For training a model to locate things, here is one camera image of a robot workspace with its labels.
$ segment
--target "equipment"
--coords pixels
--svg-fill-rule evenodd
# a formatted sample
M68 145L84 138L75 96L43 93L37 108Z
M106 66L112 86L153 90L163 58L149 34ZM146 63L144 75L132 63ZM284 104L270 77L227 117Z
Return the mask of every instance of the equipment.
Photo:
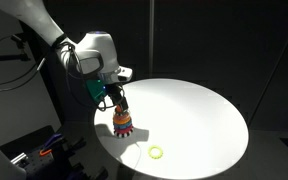
M69 67L76 68L82 75L96 108L105 111L108 107L104 97L108 95L111 98L113 106L110 107L117 106L114 115L114 122L118 124L115 127L117 136L127 137L132 132L131 117L122 88L122 83L131 79L132 70L119 66L115 46L109 34L101 31L89 32L81 42L74 43L52 20L42 0L0 0L0 9L35 30L51 46L49 52L57 53L67 71ZM45 57L41 60L38 70L44 61ZM94 79L94 75L99 78L97 83L90 80ZM99 84L102 88L94 91L93 87ZM101 102L104 103L104 107L99 107ZM25 177L25 171L13 165L0 152L0 179L25 179Z

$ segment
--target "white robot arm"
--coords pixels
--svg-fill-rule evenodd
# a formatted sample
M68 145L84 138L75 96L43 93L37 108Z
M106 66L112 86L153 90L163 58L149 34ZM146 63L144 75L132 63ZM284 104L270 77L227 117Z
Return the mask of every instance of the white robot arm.
M52 20L42 0L0 0L0 9L30 26L50 46L57 47L56 52L64 68L68 68L71 57L70 53L65 53L69 49L67 44L73 46L75 59L79 61L77 70L85 77L93 75L96 70L99 79L108 85L107 89L110 89L108 95L111 96L113 103L119 105L122 110L128 109L125 98L121 97L115 84L120 86L121 82L129 81L132 70L119 66L115 46L109 34L90 32L79 43L74 43L67 37L58 42L58 38L63 37L64 33ZM25 178L25 171L13 165L0 152L0 179Z

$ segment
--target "white tabletop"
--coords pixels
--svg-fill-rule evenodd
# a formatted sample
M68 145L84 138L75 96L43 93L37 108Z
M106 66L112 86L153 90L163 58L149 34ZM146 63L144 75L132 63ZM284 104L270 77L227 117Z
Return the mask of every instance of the white tabletop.
M97 111L96 134L124 165L164 179L200 179L232 167L244 154L248 129L239 111L219 94L197 84L148 79L124 86L134 133L118 139L113 109ZM152 145L163 155L153 159Z

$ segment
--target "dark floor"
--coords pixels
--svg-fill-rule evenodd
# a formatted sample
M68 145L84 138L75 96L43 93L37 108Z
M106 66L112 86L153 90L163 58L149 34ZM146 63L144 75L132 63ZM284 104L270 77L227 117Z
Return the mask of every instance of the dark floor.
M87 141L87 146L79 150L71 162L81 162L88 175L94 175L104 166L110 180L132 179L132 172L121 167L101 146L90 124L67 122L60 132L69 140L83 136ZM251 130L249 134L248 149L242 159L231 169L209 180L288 180L288 147L280 140L288 138L288 132ZM149 177L137 179L151 180Z

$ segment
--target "round white table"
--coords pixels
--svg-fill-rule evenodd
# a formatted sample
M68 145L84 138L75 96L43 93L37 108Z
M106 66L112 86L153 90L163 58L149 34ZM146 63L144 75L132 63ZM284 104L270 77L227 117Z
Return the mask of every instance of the round white table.
M162 179L201 179L229 169L244 154L246 123L219 94L172 79L136 81L124 90L134 133L114 136L113 109L97 111L94 124L109 154L135 171ZM159 159L148 153L153 145L163 152Z

